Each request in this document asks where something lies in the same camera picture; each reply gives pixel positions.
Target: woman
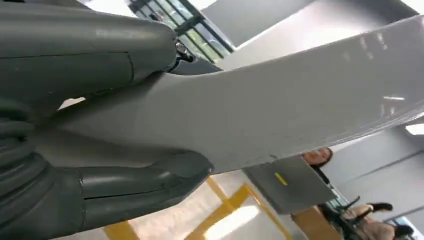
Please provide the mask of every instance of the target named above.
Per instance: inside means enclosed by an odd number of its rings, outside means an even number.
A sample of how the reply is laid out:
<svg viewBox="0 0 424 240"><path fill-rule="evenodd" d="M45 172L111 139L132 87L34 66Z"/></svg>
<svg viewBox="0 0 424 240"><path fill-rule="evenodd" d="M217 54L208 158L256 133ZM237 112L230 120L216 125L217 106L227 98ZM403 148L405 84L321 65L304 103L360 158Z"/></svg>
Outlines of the woman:
<svg viewBox="0 0 424 240"><path fill-rule="evenodd" d="M395 240L411 236L414 229L408 225L391 225L380 221L361 224L357 228L363 240Z"/></svg>
<svg viewBox="0 0 424 240"><path fill-rule="evenodd" d="M330 162L333 157L333 151L330 148L325 147L317 151L306 152L302 155L302 157L315 170L324 183L328 185L330 180L320 168Z"/></svg>

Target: metal panel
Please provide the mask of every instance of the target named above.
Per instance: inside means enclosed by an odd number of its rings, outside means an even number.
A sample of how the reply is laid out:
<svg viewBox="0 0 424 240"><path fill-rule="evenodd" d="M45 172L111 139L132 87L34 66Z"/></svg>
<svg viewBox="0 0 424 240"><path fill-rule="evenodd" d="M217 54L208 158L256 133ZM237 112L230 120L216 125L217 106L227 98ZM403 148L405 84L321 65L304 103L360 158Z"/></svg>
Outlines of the metal panel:
<svg viewBox="0 0 424 240"><path fill-rule="evenodd" d="M423 33L417 16L232 71L161 74L72 106L59 128L134 148L199 152L216 173L273 162L424 112ZM384 98L391 95L404 100Z"/></svg>
<svg viewBox="0 0 424 240"><path fill-rule="evenodd" d="M295 213L336 197L300 156L248 167L244 171L279 214Z"/></svg>

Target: ceiling light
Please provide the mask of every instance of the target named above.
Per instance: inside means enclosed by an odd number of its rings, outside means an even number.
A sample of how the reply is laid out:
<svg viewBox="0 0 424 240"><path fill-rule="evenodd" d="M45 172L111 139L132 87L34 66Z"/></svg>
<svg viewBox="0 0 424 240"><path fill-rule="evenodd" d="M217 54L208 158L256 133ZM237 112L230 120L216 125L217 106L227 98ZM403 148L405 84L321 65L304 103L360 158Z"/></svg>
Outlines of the ceiling light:
<svg viewBox="0 0 424 240"><path fill-rule="evenodd" d="M419 14L424 14L424 1L423 0L402 0L402 2L408 5Z"/></svg>
<svg viewBox="0 0 424 240"><path fill-rule="evenodd" d="M424 123L409 125L405 129L412 135L424 135Z"/></svg>
<svg viewBox="0 0 424 240"><path fill-rule="evenodd" d="M386 99L386 100L405 100L404 97L398 97L398 96L383 96L383 99Z"/></svg>
<svg viewBox="0 0 424 240"><path fill-rule="evenodd" d="M248 223L259 214L257 206L243 206L232 212L230 215L219 220L211 226L205 233L207 240L219 240L230 234L234 230Z"/></svg>

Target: wall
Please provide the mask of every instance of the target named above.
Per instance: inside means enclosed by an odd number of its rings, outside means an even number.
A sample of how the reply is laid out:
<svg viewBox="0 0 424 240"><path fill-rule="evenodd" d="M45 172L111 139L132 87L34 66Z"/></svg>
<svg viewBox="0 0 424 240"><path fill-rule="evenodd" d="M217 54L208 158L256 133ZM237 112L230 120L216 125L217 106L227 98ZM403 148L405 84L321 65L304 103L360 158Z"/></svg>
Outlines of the wall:
<svg viewBox="0 0 424 240"><path fill-rule="evenodd" d="M368 137L371 137L371 136L373 136L374 134L372 134L372 135L367 135L367 136L363 136L363 137L360 137L360 138L357 138L357 139L355 139L355 140L351 140L351 141L347 141L347 142L343 142L343 143L340 143L340 144L337 144L337 145L334 145L334 146L331 146L331 150L335 153L335 152L338 152L338 151L340 151L340 150L342 150L342 149L344 149L344 148L346 148L346 147L348 147L348 146L350 146L350 145L352 145L352 144L355 144L355 143L358 143L358 142L360 142L360 141L362 141L362 140L364 140L364 139L366 139L366 138L368 138Z"/></svg>
<svg viewBox="0 0 424 240"><path fill-rule="evenodd" d="M345 39L389 22L347 0L317 0L218 63L234 69Z"/></svg>
<svg viewBox="0 0 424 240"><path fill-rule="evenodd" d="M371 171L411 156L420 150L401 128L392 128L355 142L334 153L323 171L337 188Z"/></svg>
<svg viewBox="0 0 424 240"><path fill-rule="evenodd" d="M312 1L217 0L202 12L237 47Z"/></svg>
<svg viewBox="0 0 424 240"><path fill-rule="evenodd" d="M424 152L403 126L379 132L334 154L323 171L348 200L388 202L393 212L376 214L384 220L423 206Z"/></svg>
<svg viewBox="0 0 424 240"><path fill-rule="evenodd" d="M416 147L418 147L419 149L421 149L422 151L424 151L424 135L412 135L409 134L406 130L405 130L405 126L407 125L413 125L413 124L423 124L424 123L424 117L420 117L417 119L414 119L404 125L399 126L400 129L402 129L406 135L406 137L414 143L414 145ZM421 159L421 162L424 164L424 156ZM414 194L414 196L420 196L422 195L422 191L416 191L416 193ZM421 232L424 233L424 203L420 206L421 209L414 211L408 215L406 215L406 218Z"/></svg>
<svg viewBox="0 0 424 240"><path fill-rule="evenodd" d="M215 3L217 0L188 0L196 9L203 10L213 3Z"/></svg>
<svg viewBox="0 0 424 240"><path fill-rule="evenodd" d="M133 11L131 11L130 8L128 7L128 3L126 0L77 0L77 1L97 12L122 15L122 16L128 16L133 18L137 17L133 13Z"/></svg>

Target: window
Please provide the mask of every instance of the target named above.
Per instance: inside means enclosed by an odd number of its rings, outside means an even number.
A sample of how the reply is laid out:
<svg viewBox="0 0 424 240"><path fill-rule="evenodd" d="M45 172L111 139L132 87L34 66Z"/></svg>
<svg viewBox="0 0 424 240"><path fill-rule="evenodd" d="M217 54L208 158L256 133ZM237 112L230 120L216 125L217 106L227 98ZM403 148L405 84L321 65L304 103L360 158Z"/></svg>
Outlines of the window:
<svg viewBox="0 0 424 240"><path fill-rule="evenodd" d="M129 0L129 8L140 18L161 21L178 34L188 51L216 63L234 51L234 46L187 0Z"/></svg>

